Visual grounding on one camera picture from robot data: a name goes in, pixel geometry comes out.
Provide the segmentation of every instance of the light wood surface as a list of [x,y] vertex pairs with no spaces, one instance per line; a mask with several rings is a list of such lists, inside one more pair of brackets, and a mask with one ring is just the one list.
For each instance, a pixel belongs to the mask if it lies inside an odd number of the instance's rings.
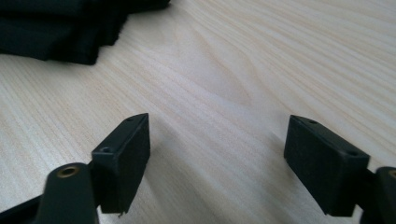
[[283,159],[289,115],[396,165],[396,1],[172,0],[95,66],[0,55],[0,211],[150,115],[128,214],[102,223],[357,223],[326,217]]

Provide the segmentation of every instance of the black plastic part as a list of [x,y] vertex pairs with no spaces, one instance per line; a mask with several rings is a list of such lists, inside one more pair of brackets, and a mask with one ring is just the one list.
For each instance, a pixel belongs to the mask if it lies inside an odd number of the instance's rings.
[[381,167],[375,173],[375,200],[387,224],[396,223],[396,168]]
[[314,120],[290,116],[284,156],[325,214],[352,216],[366,153]]
[[98,223],[91,171],[86,164],[66,164],[49,174],[35,221],[47,223]]
[[19,223],[27,224],[35,220],[35,215],[40,205],[40,196],[37,196],[25,203],[0,213],[0,224]]
[[124,120],[92,152],[95,199],[103,213],[128,212],[149,154],[149,114]]

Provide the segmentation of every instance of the screw hole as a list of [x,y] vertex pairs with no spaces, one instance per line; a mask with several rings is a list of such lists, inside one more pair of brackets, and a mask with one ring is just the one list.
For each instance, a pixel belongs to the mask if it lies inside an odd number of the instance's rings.
[[393,176],[393,178],[396,178],[396,170],[391,170],[391,171],[389,171],[389,174],[390,174],[391,176]]
[[355,151],[348,151],[347,154],[350,156],[358,156],[359,155],[359,153],[357,153]]
[[102,148],[100,149],[100,151],[101,151],[101,152],[110,152],[110,151],[111,151],[111,148],[109,148],[109,147],[102,147]]
[[58,172],[58,177],[60,178],[67,178],[69,176],[75,175],[78,173],[78,167],[77,166],[68,166],[63,168]]

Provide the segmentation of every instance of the wood grain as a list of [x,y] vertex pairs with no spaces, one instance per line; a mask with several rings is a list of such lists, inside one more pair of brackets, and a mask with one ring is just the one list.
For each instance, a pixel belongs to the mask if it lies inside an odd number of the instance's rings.
[[290,114],[396,163],[396,2],[173,0],[95,66],[0,55],[0,211],[148,112],[130,213],[101,223],[358,223],[324,216],[283,159]]

